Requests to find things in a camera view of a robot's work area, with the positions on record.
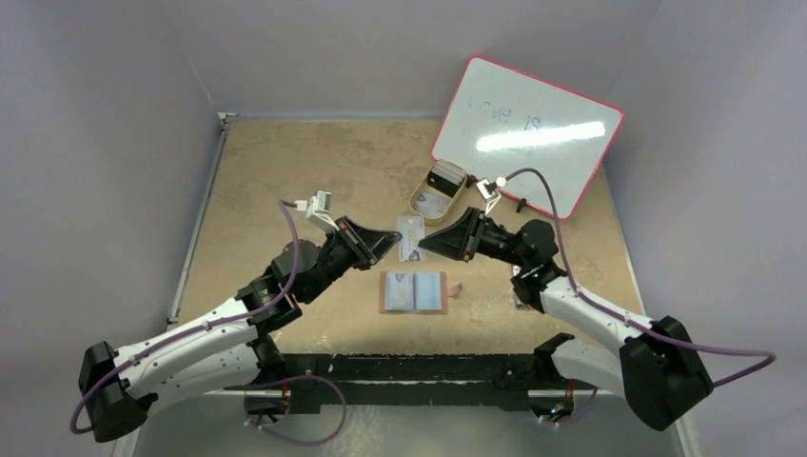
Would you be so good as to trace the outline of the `white VIP credit card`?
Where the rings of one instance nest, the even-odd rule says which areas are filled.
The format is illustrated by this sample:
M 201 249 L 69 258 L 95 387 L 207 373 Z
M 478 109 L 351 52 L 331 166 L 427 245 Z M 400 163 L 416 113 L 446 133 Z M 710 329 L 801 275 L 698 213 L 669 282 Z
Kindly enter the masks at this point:
M 388 272 L 384 280 L 384 309 L 409 311 L 415 308 L 414 277 L 411 273 Z

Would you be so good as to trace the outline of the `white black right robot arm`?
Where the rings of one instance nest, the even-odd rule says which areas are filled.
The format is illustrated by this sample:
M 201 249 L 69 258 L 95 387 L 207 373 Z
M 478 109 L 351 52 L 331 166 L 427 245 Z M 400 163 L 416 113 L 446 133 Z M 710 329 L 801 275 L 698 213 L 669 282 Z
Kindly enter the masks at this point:
M 557 265 L 560 249 L 548 222 L 533 219 L 511 232 L 470 208 L 419 246 L 456 261 L 481 254 L 518 268 L 510 282 L 521 303 L 596 341 L 590 346 L 558 335 L 538 347 L 534 373 L 546 387 L 575 380 L 604 389 L 654 430 L 670 427 L 715 389 L 681 322 L 670 316 L 653 320 L 610 302 L 595 306 L 596 295 Z

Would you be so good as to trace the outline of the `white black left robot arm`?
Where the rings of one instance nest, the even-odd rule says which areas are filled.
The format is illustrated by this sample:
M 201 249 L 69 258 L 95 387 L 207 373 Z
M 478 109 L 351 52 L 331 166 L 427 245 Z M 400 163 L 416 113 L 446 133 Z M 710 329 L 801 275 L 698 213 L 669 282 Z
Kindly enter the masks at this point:
M 321 245 L 294 237 L 264 273 L 201 317 L 141 343 L 97 343 L 84 355 L 78 386 L 98 443 L 141 426 L 151 413 L 220 387 L 278 386 L 285 358 L 270 337 L 349 269 L 376 266 L 402 236 L 336 220 Z

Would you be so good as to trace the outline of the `stack of credit cards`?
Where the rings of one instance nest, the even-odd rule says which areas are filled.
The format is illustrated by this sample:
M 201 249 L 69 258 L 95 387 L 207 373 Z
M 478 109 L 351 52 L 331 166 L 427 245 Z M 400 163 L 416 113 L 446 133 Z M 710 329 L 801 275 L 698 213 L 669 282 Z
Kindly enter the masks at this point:
M 454 198 L 465 185 L 467 172 L 445 160 L 437 160 L 426 174 L 426 185 L 437 192 Z

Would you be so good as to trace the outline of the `pink leather card holder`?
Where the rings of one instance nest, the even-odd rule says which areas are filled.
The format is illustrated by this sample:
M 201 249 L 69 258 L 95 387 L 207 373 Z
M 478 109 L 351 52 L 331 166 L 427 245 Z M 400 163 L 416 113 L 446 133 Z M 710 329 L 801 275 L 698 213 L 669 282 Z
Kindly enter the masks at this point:
M 403 272 L 414 277 L 415 308 L 409 311 L 387 311 L 384 309 L 384 280 L 388 272 L 380 276 L 379 312 L 381 314 L 423 314 L 440 315 L 448 312 L 448 300 L 457 298 L 464 290 L 464 284 L 449 284 L 444 271 Z

